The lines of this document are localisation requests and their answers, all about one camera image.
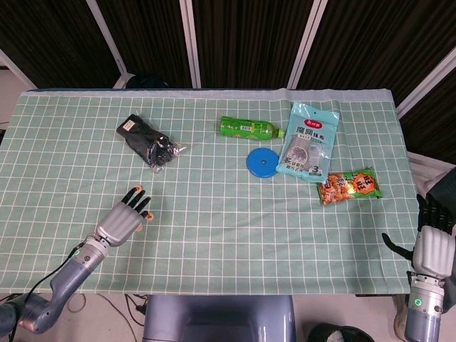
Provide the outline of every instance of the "black pouch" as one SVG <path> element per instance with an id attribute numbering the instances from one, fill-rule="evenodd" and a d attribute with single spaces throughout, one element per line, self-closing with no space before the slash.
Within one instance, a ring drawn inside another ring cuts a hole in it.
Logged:
<path id="1" fill-rule="evenodd" d="M 179 155 L 177 145 L 168 136 L 154 130 L 135 114 L 130 115 L 116 132 L 154 170 Z"/>

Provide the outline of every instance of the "snack bag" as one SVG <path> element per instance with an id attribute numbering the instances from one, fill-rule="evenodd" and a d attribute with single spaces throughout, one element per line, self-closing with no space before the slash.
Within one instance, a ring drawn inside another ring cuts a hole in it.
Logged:
<path id="1" fill-rule="evenodd" d="M 369 167 L 357 172 L 330 173 L 324 184 L 318 184 L 322 205 L 351 198 L 382 197 L 375 175 Z"/>
<path id="2" fill-rule="evenodd" d="M 338 123 L 337 112 L 295 102 L 276 171 L 309 182 L 325 182 Z"/>

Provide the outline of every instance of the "green plastic bottle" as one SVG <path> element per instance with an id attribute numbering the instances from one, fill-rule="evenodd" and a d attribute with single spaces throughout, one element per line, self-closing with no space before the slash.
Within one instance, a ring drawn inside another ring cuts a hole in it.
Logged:
<path id="1" fill-rule="evenodd" d="M 227 137 L 269 140 L 272 138 L 282 138 L 284 136 L 284 130 L 275 128 L 267 121 L 252 121 L 222 116 L 220 134 Z"/>

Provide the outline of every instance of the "robotic arm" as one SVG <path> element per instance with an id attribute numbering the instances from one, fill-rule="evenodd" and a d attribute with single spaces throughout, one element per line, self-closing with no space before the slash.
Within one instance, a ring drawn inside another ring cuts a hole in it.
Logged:
<path id="1" fill-rule="evenodd" d="M 67 300 L 106 258 L 108 248 L 120 246 L 127 241 L 133 231 L 141 228 L 144 218 L 153 218 L 151 213 L 141 212 L 150 201 L 150 197 L 146 197 L 136 206 L 144 194 L 141 186 L 132 188 L 101 220 L 95 232 L 89 234 L 73 249 L 68 256 L 68 262 L 64 262 L 60 270 L 56 270 L 58 273 L 51 280 L 51 300 L 48 301 L 33 293 L 38 283 L 28 294 L 1 305 L 0 337 L 15 331 L 16 325 L 33 333 L 43 333 L 52 327 Z"/>
<path id="2" fill-rule="evenodd" d="M 386 246 L 412 262 L 405 337 L 410 342 L 438 342 L 443 307 L 443 285 L 452 273 L 455 238 L 448 209 L 431 195 L 417 196 L 420 205 L 415 248 L 408 251 L 382 234 Z"/>

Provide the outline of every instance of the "grid pattern cloth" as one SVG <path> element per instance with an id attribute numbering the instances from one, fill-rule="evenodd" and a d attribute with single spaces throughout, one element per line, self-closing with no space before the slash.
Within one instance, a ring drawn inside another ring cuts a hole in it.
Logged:
<path id="1" fill-rule="evenodd" d="M 382 199 L 323 207 L 315 184 L 261 179 L 246 157 L 283 140 L 223 137 L 223 115 L 286 129 L 293 100 L 338 110 L 330 172 L 373 167 Z M 187 149 L 154 174 L 115 132 L 137 113 Z M 0 290 L 30 289 L 136 184 L 155 219 L 82 285 L 82 292 L 396 294 L 418 206 L 389 91 L 27 92 L 0 146 Z M 48 284 L 41 291 L 49 291 Z"/>

